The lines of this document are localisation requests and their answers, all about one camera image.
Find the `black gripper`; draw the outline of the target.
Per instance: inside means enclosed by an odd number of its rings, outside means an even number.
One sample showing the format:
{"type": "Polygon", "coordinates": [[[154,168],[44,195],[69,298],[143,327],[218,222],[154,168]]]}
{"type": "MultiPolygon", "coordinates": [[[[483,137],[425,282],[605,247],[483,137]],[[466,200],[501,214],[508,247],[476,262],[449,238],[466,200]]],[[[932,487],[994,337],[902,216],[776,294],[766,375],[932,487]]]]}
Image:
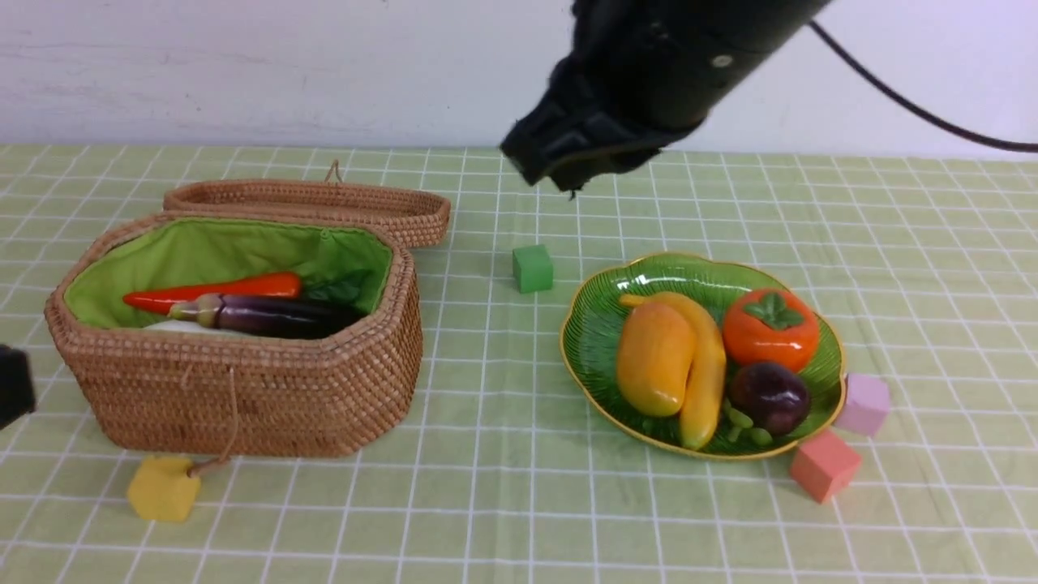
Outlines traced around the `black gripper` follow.
{"type": "Polygon", "coordinates": [[[638,121],[566,57],[530,113],[508,131],[500,151],[527,185],[549,178],[559,191],[576,195],[593,178],[639,169],[703,122],[663,129],[638,121]]]}

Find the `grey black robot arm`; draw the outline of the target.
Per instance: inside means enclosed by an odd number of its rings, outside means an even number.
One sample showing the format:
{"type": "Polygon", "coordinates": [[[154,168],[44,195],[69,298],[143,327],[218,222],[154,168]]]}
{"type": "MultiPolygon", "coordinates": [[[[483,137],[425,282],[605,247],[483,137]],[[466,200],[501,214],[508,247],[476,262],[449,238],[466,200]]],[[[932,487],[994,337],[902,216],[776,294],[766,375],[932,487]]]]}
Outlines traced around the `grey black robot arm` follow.
{"type": "MultiPolygon", "coordinates": [[[[501,152],[535,184],[577,190],[636,170],[705,121],[821,1],[577,1],[573,48],[501,152]]],[[[129,449],[208,452],[241,436],[373,436],[408,413],[424,347],[410,243],[392,254],[366,318],[321,316],[315,341],[92,328],[67,277],[45,305],[59,354],[101,430],[129,449]]]]}

